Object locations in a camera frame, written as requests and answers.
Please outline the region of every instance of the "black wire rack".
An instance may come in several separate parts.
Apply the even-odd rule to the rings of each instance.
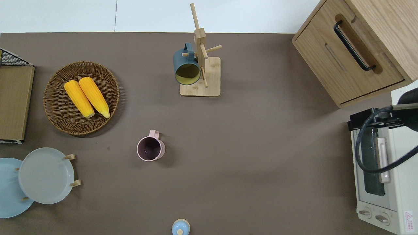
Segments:
[[[19,56],[13,54],[10,51],[7,51],[3,48],[0,48],[1,50],[1,65],[7,65],[7,66],[34,66],[33,64],[23,60]]]

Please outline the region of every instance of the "wooden box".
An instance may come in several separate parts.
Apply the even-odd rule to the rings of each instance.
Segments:
[[[344,107],[418,78],[417,12],[417,0],[322,0],[292,42]]]
[[[0,143],[22,143],[35,67],[0,49]]]

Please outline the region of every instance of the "black drawer handle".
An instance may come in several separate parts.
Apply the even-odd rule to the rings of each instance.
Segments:
[[[364,71],[369,71],[371,69],[376,68],[376,65],[373,65],[371,67],[368,67],[362,60],[362,58],[360,58],[360,56],[357,54],[357,52],[354,50],[353,46],[351,46],[351,44],[348,42],[348,40],[344,37],[344,35],[342,34],[342,32],[340,31],[340,29],[338,28],[338,25],[340,25],[342,23],[342,20],[338,21],[335,25],[334,25],[334,32],[336,33],[336,35],[339,37],[339,39],[341,40],[341,42],[344,44],[344,46],[347,48],[347,50],[350,52],[350,54],[353,56],[353,58],[357,61],[357,63],[360,65],[360,67],[364,70]]]

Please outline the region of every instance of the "yellow corn cob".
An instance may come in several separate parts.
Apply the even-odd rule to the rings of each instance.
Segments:
[[[109,106],[93,79],[91,77],[83,77],[79,83],[81,90],[86,94],[93,107],[105,118],[109,118]]]
[[[71,80],[66,82],[64,84],[64,89],[85,118],[91,118],[94,115],[94,110],[90,105],[89,100],[76,81]]]

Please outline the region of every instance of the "round woven basket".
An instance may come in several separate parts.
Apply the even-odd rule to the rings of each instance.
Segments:
[[[91,77],[102,92],[109,106],[110,118],[99,112],[85,118],[76,108],[64,89],[70,80],[77,82]],[[59,69],[49,80],[43,94],[43,108],[49,121],[58,129],[70,135],[86,135],[102,128],[115,113],[119,102],[119,86],[116,78],[106,67],[88,61],[75,62]]]

